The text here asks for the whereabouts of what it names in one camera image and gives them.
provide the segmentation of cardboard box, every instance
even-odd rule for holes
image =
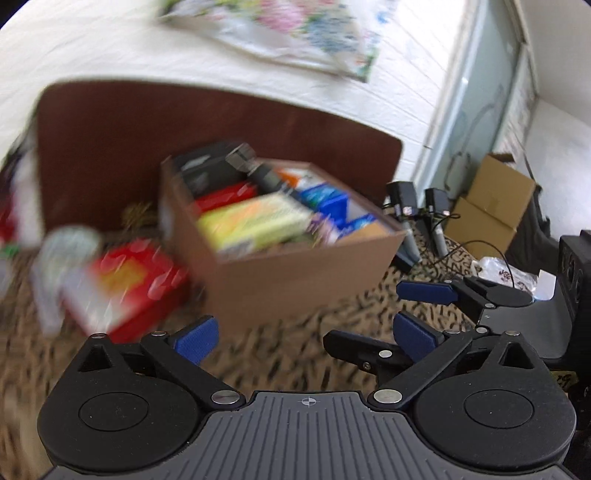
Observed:
[[[511,228],[517,228],[534,193],[535,182],[506,165],[509,154],[488,154],[480,164],[467,201]]]
[[[204,285],[204,312],[218,318],[222,336],[374,288],[404,239],[396,221],[321,169],[308,163],[272,162],[278,168],[310,170],[346,192],[357,208],[374,215],[384,228],[328,247],[300,246],[224,261],[197,229],[193,198],[170,159],[163,162],[160,213],[165,240],[192,279]]]
[[[505,253],[515,236],[514,228],[483,212],[465,198],[458,199],[453,213],[459,213],[461,218],[449,219],[445,234],[459,244],[470,240],[485,240]],[[480,242],[466,245],[466,250],[477,260],[482,257],[499,257],[499,252],[494,248]]]

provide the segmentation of floral fabric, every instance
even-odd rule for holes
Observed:
[[[163,16],[284,63],[367,81],[397,0],[165,0]]]

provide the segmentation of red box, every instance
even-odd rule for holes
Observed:
[[[194,205],[199,209],[197,215],[201,215],[202,213],[215,210],[216,208],[254,198],[256,195],[256,186],[247,181],[243,181],[241,183],[230,185],[225,189],[210,193],[209,195],[199,197],[195,200]]]
[[[136,240],[72,271],[62,296],[85,334],[133,342],[189,298],[185,268],[149,240]]]

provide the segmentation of silver rivet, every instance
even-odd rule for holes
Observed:
[[[384,388],[374,393],[374,399],[380,403],[398,403],[402,400],[402,394],[398,390]]]
[[[212,401],[219,405],[232,405],[240,400],[240,394],[234,390],[219,390],[212,395]]]

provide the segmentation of crosshair marking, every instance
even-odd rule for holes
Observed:
[[[306,397],[301,401],[306,407],[311,407],[316,404],[316,400],[312,397]]]

